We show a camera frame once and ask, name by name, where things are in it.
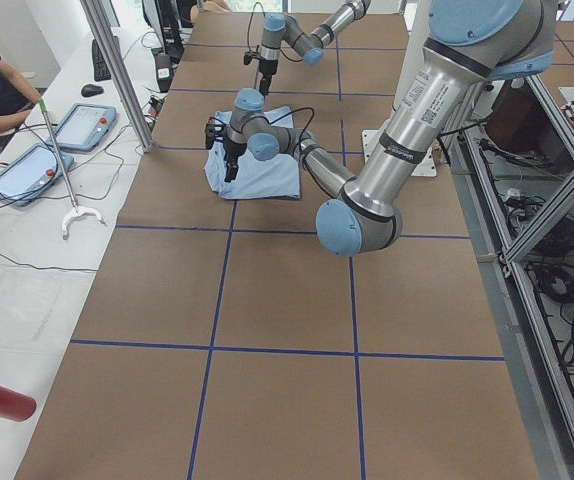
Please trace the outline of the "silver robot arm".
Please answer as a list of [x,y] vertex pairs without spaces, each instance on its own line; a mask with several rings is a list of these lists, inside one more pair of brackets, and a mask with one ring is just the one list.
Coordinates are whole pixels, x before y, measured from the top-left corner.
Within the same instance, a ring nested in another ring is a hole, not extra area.
[[258,90],[263,97],[269,94],[273,77],[277,74],[283,44],[288,45],[306,64],[316,65],[323,50],[353,22],[366,16],[369,0],[345,1],[331,16],[307,34],[295,17],[283,13],[267,13],[260,44],[251,47],[243,56],[243,64],[259,62],[261,79]]
[[226,123],[209,121],[205,143],[220,142],[226,179],[250,153],[260,161],[280,154],[300,160],[328,195],[316,215],[320,243],[331,253],[353,256],[384,249],[402,229],[396,199],[457,105],[474,84],[508,80],[545,71],[553,58],[558,5],[554,1],[434,1],[426,18],[423,62],[400,104],[380,133],[359,173],[336,162],[307,130],[273,125],[264,115],[267,88],[278,54],[288,44],[314,64],[324,48],[369,5],[347,1],[313,32],[305,33],[291,16],[270,14],[261,45],[259,89],[242,89]]

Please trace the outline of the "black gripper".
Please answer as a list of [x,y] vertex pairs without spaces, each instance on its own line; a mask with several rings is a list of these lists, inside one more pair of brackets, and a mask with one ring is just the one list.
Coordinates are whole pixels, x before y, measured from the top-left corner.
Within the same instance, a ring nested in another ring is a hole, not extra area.
[[243,64],[249,65],[252,60],[259,61],[259,72],[261,73],[261,80],[259,83],[258,91],[263,95],[267,96],[269,94],[271,82],[273,76],[278,70],[278,50],[267,50],[267,51],[252,51],[248,50],[244,53]]
[[205,125],[205,148],[211,149],[221,143],[225,152],[225,182],[232,182],[239,170],[238,160],[245,154],[245,144],[234,141],[227,132],[227,124],[216,117],[210,117]]

